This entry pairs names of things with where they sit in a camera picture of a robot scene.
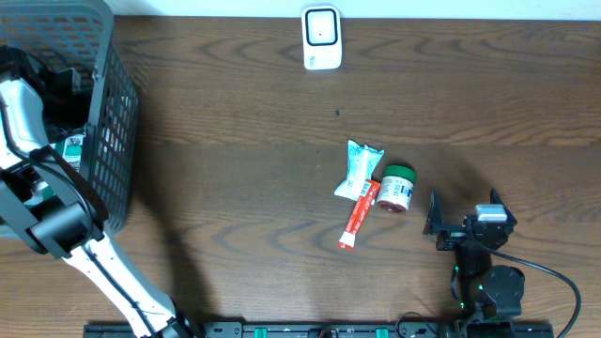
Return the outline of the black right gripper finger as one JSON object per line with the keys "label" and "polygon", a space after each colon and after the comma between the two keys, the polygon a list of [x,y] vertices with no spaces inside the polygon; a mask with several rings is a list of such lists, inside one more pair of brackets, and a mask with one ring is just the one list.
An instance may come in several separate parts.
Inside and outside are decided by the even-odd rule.
{"label": "black right gripper finger", "polygon": [[489,202],[492,205],[503,205],[500,195],[496,189],[492,189],[489,194]]}
{"label": "black right gripper finger", "polygon": [[433,190],[430,195],[430,206],[424,224],[423,234],[428,236],[437,235],[443,230],[444,220],[440,207],[438,193]]}

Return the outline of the green lid white jar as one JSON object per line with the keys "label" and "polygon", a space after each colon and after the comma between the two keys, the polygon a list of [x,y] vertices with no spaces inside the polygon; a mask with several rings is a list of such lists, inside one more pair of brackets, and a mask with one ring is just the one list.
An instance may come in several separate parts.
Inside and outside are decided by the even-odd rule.
{"label": "green lid white jar", "polygon": [[380,182],[377,205],[391,213],[405,213],[413,195],[416,173],[403,165],[389,165]]}

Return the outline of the red white sachet stick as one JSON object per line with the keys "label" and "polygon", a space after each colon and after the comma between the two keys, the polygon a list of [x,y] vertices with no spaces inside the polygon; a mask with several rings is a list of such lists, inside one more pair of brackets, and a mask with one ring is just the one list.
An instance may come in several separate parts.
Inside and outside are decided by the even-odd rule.
{"label": "red white sachet stick", "polygon": [[348,219],[347,226],[338,241],[338,247],[352,251],[355,246],[357,233],[359,232],[369,209],[375,203],[380,183],[374,180],[366,180],[362,192]]}

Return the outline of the light green wipes packet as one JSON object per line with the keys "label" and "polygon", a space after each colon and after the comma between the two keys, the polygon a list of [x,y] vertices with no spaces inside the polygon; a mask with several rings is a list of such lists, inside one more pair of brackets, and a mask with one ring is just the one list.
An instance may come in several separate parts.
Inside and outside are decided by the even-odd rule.
{"label": "light green wipes packet", "polygon": [[370,179],[383,158],[385,150],[376,150],[368,144],[347,141],[347,176],[334,190],[334,195],[357,201],[365,182]]}

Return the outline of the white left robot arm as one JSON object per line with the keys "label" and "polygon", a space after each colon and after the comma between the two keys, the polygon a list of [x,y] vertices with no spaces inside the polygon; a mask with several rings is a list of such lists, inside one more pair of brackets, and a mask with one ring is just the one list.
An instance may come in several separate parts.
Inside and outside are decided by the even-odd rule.
{"label": "white left robot arm", "polygon": [[91,101],[76,69],[52,71],[32,54],[2,46],[1,219],[32,251],[82,272],[134,336],[202,337],[115,243],[101,197],[53,146],[84,131]]}

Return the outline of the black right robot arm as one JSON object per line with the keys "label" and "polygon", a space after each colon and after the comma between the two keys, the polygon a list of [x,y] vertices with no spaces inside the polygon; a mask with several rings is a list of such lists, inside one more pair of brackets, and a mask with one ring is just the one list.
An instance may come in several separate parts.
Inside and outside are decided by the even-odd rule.
{"label": "black right robot arm", "polygon": [[490,202],[477,205],[461,224],[445,222],[438,194],[430,195],[424,233],[437,238],[437,250],[454,253],[451,292],[474,320],[502,321],[521,314],[523,272],[492,264],[492,253],[508,241],[516,224],[495,190]]}

